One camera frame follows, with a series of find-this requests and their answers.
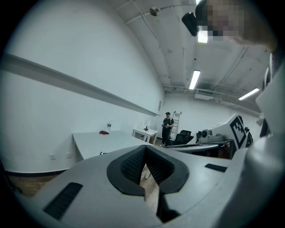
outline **white desk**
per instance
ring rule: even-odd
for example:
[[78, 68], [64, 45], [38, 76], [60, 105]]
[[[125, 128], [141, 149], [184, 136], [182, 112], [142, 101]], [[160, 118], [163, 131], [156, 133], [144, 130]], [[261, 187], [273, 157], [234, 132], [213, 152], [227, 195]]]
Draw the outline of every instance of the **white desk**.
[[156, 136], [157, 136], [157, 133], [158, 133], [157, 130], [152, 130], [152, 129], [144, 130], [144, 129], [141, 129], [141, 128], [134, 128], [134, 132], [133, 132], [133, 136], [134, 137], [135, 137], [135, 133], [136, 132], [139, 133], [139, 134], [144, 135], [144, 138], [143, 138], [144, 141], [146, 140], [146, 137], [147, 137], [147, 142], [148, 143], [150, 142], [150, 137], [154, 136], [155, 139], [153, 141], [153, 145], [155, 145]]
[[111, 131], [110, 134], [73, 133], [74, 145], [83, 159], [100, 155], [100, 152], [109, 153], [126, 147], [150, 145], [138, 138], [122, 131]]

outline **pipe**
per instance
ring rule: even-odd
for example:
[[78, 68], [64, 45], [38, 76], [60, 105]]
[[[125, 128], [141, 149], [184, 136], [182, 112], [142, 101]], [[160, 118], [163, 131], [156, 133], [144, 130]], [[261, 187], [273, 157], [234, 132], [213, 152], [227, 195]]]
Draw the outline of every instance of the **pipe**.
[[164, 60], [164, 58], [163, 58], [163, 54], [162, 54], [162, 52], [161, 52], [161, 48], [160, 48], [159, 42], [158, 42], [158, 40], [157, 40], [157, 38], [156, 38], [154, 32], [152, 31], [151, 26], [148, 24], [147, 19], [146, 19], [146, 17], [144, 16], [144, 14], [143, 14], [143, 12], [141, 11], [141, 9], [138, 7], [138, 5], [136, 4], [136, 2], [133, 1], [133, 4], [134, 4], [135, 7], [138, 9], [138, 11], [139, 11], [140, 14], [141, 14], [141, 17], [142, 17], [143, 21], [146, 23], [146, 25], [148, 26], [149, 30], [151, 31], [151, 33], [152, 33], [153, 36], [155, 37], [155, 40], [156, 40], [156, 42], [157, 42], [157, 44], [158, 44], [158, 46], [159, 46], [159, 54], [160, 54], [160, 57], [161, 57], [161, 61], [162, 61], [163, 65], [164, 65], [164, 69], [165, 69], [166, 75], [167, 75], [168, 79], [170, 80], [170, 77], [169, 77], [169, 74], [168, 74], [168, 70], [167, 70], [167, 67], [166, 67], [166, 63], [165, 63], [165, 60]]
[[133, 1], [133, 0], [129, 0], [129, 1], [125, 2], [123, 5], [120, 5], [119, 7], [117, 7], [117, 8], [115, 9], [115, 11], [119, 10], [120, 8], [124, 7], [125, 5], [129, 4], [129, 3], [132, 2], [132, 1]]
[[[170, 6], [166, 6], [166, 7], [160, 8], [160, 11], [163, 11], [163, 10], [168, 9], [168, 8], [171, 8], [171, 9], [172, 9], [172, 8], [175, 8], [175, 7], [178, 7], [178, 6], [196, 6], [196, 4], [170, 5]], [[126, 21], [124, 24], [129, 24], [129, 23], [131, 23], [131, 22], [133, 22], [133, 21], [135, 21], [135, 20], [141, 18], [142, 15], [144, 15], [144, 16], [150, 15], [150, 12], [141, 13], [141, 15], [135, 16], [135, 17], [133, 17], [132, 19], [129, 19], [129, 20]]]
[[237, 68], [237, 66], [240, 64], [241, 60], [244, 58], [244, 56], [247, 53], [248, 49], [249, 49], [249, 46], [242, 48], [242, 50], [241, 50], [238, 58], [235, 60], [234, 64], [231, 66], [231, 68], [228, 70], [228, 72], [223, 77], [223, 79], [219, 82], [219, 84], [214, 88], [215, 91], [220, 89], [226, 83], [226, 81], [230, 78], [230, 76], [232, 75], [234, 70]]
[[[214, 85], [216, 85], [216, 86], [222, 85], [222, 84], [218, 84], [218, 83], [214, 83], [214, 82], [209, 82], [209, 81], [203, 81], [203, 80], [199, 80], [199, 82], [203, 82], [203, 83], [207, 83], [207, 84], [214, 84]], [[232, 86], [228, 86], [228, 85], [223, 85], [223, 86], [232, 89]]]
[[186, 91], [198, 91], [198, 90], [201, 90], [201, 91], [211, 92], [211, 93], [214, 93], [214, 94], [221, 94], [221, 95], [230, 96], [230, 97], [233, 97], [233, 98], [239, 98], [239, 97], [237, 97], [235, 95], [225, 94], [225, 93], [221, 93], [221, 92], [217, 92], [217, 91], [213, 91], [213, 90], [199, 89], [199, 88], [195, 88], [193, 90], [190, 90], [190, 89], [188, 89], [186, 87], [183, 87], [183, 86], [166, 86], [166, 85], [163, 86], [163, 88], [168, 88], [168, 89], [172, 89], [172, 90], [186, 90]]

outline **wall outlet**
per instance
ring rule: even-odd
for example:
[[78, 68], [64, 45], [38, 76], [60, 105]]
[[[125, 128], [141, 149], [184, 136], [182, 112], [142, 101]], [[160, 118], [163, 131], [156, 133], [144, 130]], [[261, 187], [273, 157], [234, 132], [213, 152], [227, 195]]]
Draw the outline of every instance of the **wall outlet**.
[[51, 159], [51, 160], [55, 160], [56, 158], [55, 158], [55, 154], [49, 154], [49, 158]]
[[67, 158], [67, 159], [70, 159], [71, 157], [72, 157], [71, 153], [67, 152], [67, 153], [66, 153], [66, 158]]

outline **fluorescent light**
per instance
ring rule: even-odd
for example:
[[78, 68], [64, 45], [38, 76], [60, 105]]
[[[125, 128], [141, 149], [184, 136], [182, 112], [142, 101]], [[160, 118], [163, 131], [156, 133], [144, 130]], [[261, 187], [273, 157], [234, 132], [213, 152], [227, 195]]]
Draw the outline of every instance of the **fluorescent light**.
[[199, 43], [207, 43], [208, 42], [208, 32], [200, 31], [198, 34], [198, 42]]
[[200, 75], [200, 71], [199, 70], [194, 70], [194, 73], [193, 73], [193, 76], [192, 76], [192, 81], [191, 81], [191, 84], [190, 84], [190, 87], [189, 89], [190, 90], [193, 90], [197, 81], [198, 81], [198, 78], [199, 78], [199, 75]]
[[240, 97], [239, 100], [241, 101], [241, 100], [243, 100], [243, 99], [245, 99], [245, 98], [247, 98], [247, 97], [249, 97], [249, 96], [255, 94], [255, 93], [258, 92], [258, 91], [259, 91], [259, 89], [258, 89], [258, 88], [255, 88], [255, 89], [251, 90], [249, 93], [247, 93], [247, 94], [245, 94], [244, 96]]

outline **black office chair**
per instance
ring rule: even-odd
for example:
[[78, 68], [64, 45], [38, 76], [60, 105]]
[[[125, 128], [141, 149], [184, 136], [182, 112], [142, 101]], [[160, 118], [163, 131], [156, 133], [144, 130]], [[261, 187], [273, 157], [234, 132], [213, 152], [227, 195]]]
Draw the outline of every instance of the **black office chair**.
[[182, 130], [180, 131], [180, 134], [181, 135], [185, 135], [187, 137], [191, 136], [191, 131], [188, 131], [188, 130]]
[[172, 142], [170, 141], [171, 143], [170, 146], [187, 144], [193, 138], [194, 136], [185, 136], [183, 134], [177, 134], [175, 141], [172, 141]]
[[196, 143], [199, 141], [199, 138], [201, 138], [201, 135], [202, 135], [202, 132], [201, 131], [198, 131], [198, 133], [196, 133]]

